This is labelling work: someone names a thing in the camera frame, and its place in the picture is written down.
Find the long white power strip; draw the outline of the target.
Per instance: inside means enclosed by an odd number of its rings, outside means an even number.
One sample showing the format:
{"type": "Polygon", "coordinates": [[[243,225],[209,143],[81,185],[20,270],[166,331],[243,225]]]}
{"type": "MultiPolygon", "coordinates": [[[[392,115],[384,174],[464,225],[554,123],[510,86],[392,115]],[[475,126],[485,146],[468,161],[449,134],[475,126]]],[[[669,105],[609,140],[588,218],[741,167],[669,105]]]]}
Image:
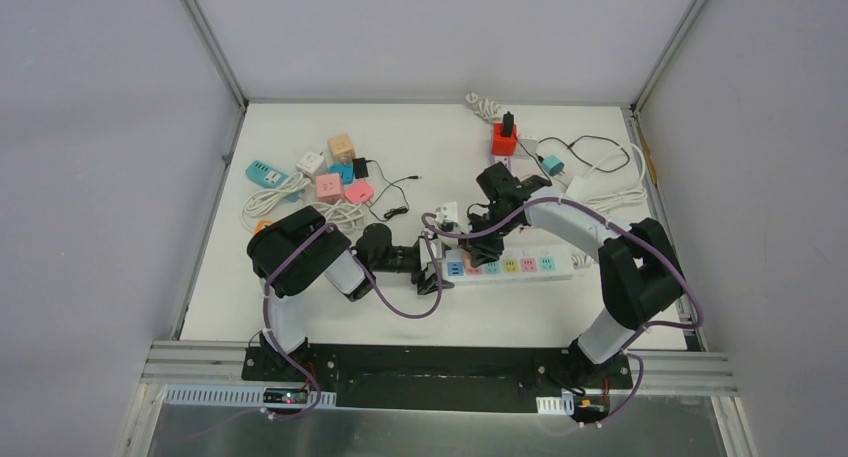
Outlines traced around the long white power strip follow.
{"type": "Polygon", "coordinates": [[[566,244],[508,248],[494,262],[471,265],[464,250],[447,250],[441,260],[443,278],[454,286],[518,284],[570,280],[594,260],[566,244]]]}

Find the pink cube socket adapter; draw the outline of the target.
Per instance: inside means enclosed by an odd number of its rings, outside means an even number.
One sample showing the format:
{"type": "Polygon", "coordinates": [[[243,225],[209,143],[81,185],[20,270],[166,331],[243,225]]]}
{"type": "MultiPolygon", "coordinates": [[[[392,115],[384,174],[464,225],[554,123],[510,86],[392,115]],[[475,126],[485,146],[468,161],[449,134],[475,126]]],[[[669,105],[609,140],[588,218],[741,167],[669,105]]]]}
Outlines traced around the pink cube socket adapter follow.
{"type": "Polygon", "coordinates": [[[364,204],[375,195],[373,187],[364,179],[354,180],[344,191],[345,199],[352,204],[364,204]]]}

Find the light pink cube adapter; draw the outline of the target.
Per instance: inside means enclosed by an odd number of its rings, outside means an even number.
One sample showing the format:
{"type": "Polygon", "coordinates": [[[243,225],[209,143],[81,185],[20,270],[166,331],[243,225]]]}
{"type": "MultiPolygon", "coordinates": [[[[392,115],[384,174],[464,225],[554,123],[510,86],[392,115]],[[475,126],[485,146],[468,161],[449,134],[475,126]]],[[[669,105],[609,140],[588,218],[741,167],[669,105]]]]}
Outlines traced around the light pink cube adapter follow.
{"type": "Polygon", "coordinates": [[[338,173],[327,173],[315,178],[316,199],[329,205],[344,199],[344,184],[338,173]]]}

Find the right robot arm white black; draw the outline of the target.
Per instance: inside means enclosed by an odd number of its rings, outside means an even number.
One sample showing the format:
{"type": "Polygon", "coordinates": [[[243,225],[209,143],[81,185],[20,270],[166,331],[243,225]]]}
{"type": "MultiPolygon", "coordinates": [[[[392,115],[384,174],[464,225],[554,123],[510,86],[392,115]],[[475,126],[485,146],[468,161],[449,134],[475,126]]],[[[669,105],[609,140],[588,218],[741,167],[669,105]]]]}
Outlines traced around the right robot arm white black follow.
{"type": "Polygon", "coordinates": [[[568,347],[564,367],[583,387],[607,374],[607,363],[686,290],[686,280],[662,225],[645,218],[623,225],[564,196],[537,175],[521,180],[502,163],[476,182],[488,200],[459,238],[474,267],[498,260],[504,238],[519,227],[544,230],[582,250],[599,266],[603,309],[568,347]]]}

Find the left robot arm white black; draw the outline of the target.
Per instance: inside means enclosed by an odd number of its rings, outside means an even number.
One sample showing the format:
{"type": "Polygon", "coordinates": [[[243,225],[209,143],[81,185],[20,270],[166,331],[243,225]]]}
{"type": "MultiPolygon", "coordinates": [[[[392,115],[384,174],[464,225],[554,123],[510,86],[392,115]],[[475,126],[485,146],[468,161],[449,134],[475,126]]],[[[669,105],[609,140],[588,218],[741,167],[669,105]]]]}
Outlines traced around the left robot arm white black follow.
{"type": "Polygon", "coordinates": [[[263,292],[260,346],[266,366],[281,381],[297,379],[305,367],[299,348],[307,342],[300,295],[325,278],[350,302],[374,291],[378,273],[407,274],[420,296],[440,296],[454,287],[442,271],[441,242],[419,238],[410,246],[392,243],[384,224],[366,226],[356,242],[315,207],[304,207],[257,232],[247,244],[252,270],[263,292]]]}

